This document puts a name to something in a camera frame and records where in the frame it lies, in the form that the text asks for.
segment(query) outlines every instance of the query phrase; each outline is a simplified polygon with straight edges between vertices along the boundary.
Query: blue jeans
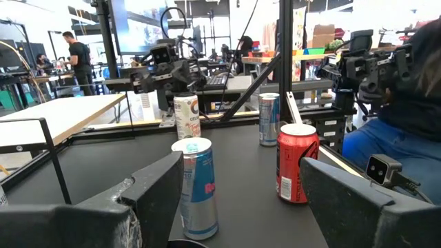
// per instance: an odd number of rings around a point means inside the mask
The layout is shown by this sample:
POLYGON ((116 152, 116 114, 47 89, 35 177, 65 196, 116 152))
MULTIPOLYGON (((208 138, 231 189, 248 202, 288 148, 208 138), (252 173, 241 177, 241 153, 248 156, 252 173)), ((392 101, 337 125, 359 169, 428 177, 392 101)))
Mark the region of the blue jeans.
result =
POLYGON ((419 189, 441 204, 441 143, 429 141, 373 119, 345 136, 343 156, 366 170, 372 154, 385 154, 402 164, 405 176, 421 183, 419 189))

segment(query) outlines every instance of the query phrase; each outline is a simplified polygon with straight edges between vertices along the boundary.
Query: white can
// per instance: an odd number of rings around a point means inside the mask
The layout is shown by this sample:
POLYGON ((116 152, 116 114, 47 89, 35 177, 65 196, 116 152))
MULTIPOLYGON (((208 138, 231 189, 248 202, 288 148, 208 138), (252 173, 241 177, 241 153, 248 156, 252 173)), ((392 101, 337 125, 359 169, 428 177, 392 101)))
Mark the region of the white can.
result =
POLYGON ((8 204, 8 199, 6 199, 5 192, 3 188, 0 186, 0 206, 6 206, 8 204))
POLYGON ((175 96, 173 102, 178 139, 201 137, 198 96, 182 93, 175 96))

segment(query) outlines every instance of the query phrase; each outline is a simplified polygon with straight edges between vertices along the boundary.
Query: black table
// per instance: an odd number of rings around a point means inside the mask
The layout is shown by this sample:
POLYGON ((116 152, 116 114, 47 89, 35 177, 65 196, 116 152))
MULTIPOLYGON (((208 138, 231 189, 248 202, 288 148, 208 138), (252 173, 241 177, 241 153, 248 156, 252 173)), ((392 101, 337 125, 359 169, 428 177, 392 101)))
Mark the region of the black table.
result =
MULTIPOLYGON (((210 248, 327 247, 309 206, 277 197, 276 148, 258 144, 257 125, 203 130, 203 136, 213 142, 219 231, 202 243, 210 248)), ((59 152, 72 203, 169 154, 176 140, 176 133, 165 133, 73 142, 59 152)), ((337 167, 322 153, 319 160, 337 167)), ((10 189, 7 197, 11 205, 64 203, 51 162, 10 189)), ((179 212, 170 238, 184 238, 179 212)))

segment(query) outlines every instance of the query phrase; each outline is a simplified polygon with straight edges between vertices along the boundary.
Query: black jacket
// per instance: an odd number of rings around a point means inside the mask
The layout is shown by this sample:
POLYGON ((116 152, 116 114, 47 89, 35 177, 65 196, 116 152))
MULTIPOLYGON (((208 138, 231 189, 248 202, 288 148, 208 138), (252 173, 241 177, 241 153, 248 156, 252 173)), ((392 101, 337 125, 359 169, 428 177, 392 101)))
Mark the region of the black jacket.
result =
MULTIPOLYGON (((411 80, 398 81, 391 90, 391 102, 379 112, 380 120, 408 133, 441 141, 441 81, 430 91, 420 87, 422 67, 429 55, 441 49, 441 19, 426 24, 411 37, 414 67, 411 80)), ((441 61, 437 62, 441 70, 441 61)))

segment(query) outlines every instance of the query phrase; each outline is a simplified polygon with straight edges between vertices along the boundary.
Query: white table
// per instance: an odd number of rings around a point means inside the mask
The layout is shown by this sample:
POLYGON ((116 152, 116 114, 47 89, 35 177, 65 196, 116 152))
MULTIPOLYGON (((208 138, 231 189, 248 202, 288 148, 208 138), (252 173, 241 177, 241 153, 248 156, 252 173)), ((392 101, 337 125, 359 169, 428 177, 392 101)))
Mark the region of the white table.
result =
MULTIPOLYGON (((54 145, 58 145, 124 98, 124 94, 112 94, 56 99, 3 116, 0 120, 43 117, 48 123, 54 145)), ((40 122, 0 123, 0 147, 37 143, 45 143, 40 122)))

